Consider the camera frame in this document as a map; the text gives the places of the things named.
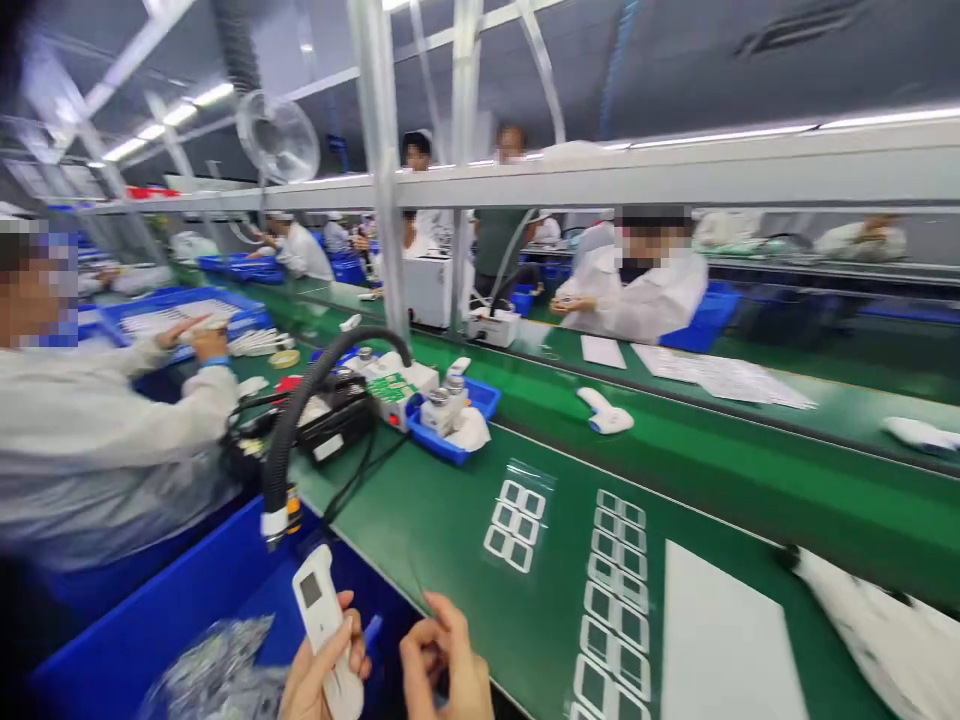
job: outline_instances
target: workbench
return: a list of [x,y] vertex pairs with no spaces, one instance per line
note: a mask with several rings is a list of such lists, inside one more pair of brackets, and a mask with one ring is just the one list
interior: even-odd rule
[[[414,344],[422,360],[420,339]],[[241,379],[258,374],[273,383],[282,375],[302,373],[309,351],[309,346],[301,347],[301,364],[280,372],[270,369],[264,358],[240,358],[234,367]],[[468,374],[476,375],[476,364],[477,360]],[[509,412],[504,408],[500,415]],[[586,564],[597,491],[603,489],[646,512],[653,680],[648,707],[654,720],[660,717],[668,539],[783,606],[811,718],[884,717],[882,704],[859,677],[812,595],[776,564],[768,541],[507,427],[495,425],[491,431],[491,443],[462,468],[428,454],[412,440],[405,443],[359,487],[333,527],[422,611],[427,610],[422,600],[425,589],[451,597],[469,618],[474,647],[489,661],[494,680],[529,715],[562,717],[573,699]],[[381,426],[374,456],[398,437]],[[602,442],[628,443],[626,438]],[[352,476],[362,445],[322,470],[294,454],[289,477],[308,508],[322,511]],[[531,575],[491,563],[482,549],[511,459],[556,479],[549,499],[549,527]]]

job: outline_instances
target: tape roll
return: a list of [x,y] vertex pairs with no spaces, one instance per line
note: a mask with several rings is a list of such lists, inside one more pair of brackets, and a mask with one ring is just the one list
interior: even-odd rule
[[293,367],[298,362],[300,362],[299,350],[281,350],[270,356],[270,366],[275,370]]

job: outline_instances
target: small white bottle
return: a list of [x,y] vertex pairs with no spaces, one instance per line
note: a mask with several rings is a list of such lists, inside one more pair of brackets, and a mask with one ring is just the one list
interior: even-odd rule
[[450,405],[453,407],[453,417],[467,409],[470,393],[462,375],[447,375],[447,391],[450,393]]
[[446,388],[431,390],[420,407],[420,424],[440,437],[446,437],[453,432],[455,413],[451,412],[452,409],[450,392]]

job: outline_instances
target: wristband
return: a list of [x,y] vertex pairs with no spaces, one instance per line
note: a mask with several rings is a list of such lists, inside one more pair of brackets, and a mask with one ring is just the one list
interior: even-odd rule
[[209,360],[205,361],[200,367],[202,369],[205,367],[217,367],[218,365],[222,365],[224,367],[230,367],[230,358],[227,357],[226,355],[210,358]]

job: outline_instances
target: black flexible hose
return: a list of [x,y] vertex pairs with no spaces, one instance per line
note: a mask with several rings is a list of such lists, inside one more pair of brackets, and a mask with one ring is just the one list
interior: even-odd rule
[[275,513],[287,505],[287,469],[290,466],[290,450],[296,436],[297,422],[314,389],[333,371],[337,361],[354,345],[375,338],[386,340],[393,345],[406,367],[413,365],[413,356],[403,338],[385,327],[357,327],[334,340],[324,350],[320,359],[307,370],[303,380],[284,404],[283,413],[277,420],[277,429],[274,432],[267,465],[263,472],[264,513],[268,515]]

